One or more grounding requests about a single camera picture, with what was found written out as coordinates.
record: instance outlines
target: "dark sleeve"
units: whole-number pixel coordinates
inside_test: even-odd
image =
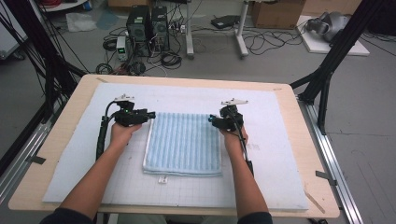
[[[241,217],[238,224],[272,224],[271,214],[267,212],[258,212]]]
[[[93,224],[92,220],[74,210],[57,208],[55,211],[41,220],[40,224]]]

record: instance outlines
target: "table leg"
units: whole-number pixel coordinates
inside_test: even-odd
[[[189,59],[194,58],[194,46],[192,44],[192,34],[191,34],[191,0],[187,0],[187,23],[186,23],[186,49],[187,57]]]
[[[244,30],[244,25],[245,25],[245,19],[248,14],[248,1],[244,1],[244,5],[242,6],[242,12],[241,12],[241,20],[239,21],[239,27],[237,30],[235,30],[235,35],[236,35],[236,40],[238,41],[239,48],[241,49],[241,57],[246,57],[248,56],[248,49],[247,46],[245,45],[244,38],[242,37],[242,32]]]

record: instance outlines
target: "person's left hand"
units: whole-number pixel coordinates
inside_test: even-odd
[[[124,127],[117,122],[111,127],[110,147],[125,148],[132,134],[142,127],[141,124],[136,124],[132,127]]]

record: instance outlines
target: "blue striped towel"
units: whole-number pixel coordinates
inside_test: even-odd
[[[149,174],[221,175],[219,131],[209,115],[157,113],[143,170]]]

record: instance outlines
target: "wooden tabletop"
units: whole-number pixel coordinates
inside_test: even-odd
[[[338,217],[340,212],[326,179],[317,177],[315,171],[323,172],[317,150],[305,124],[291,87],[287,84],[238,82],[222,80],[163,78],[163,77],[118,77],[86,75],[79,82],[61,116],[53,126],[37,156],[47,159],[42,165],[32,163],[23,180],[9,201],[14,210],[53,211],[58,203],[43,203],[42,198],[52,179],[58,160],[73,135],[79,119],[100,83],[131,83],[161,86],[202,87],[236,90],[272,91],[278,100],[285,122],[291,148],[299,169],[309,209],[304,212],[271,211],[274,217]],[[149,213],[179,215],[234,216],[235,209],[202,207],[164,207],[142,205],[104,204],[100,212]]]

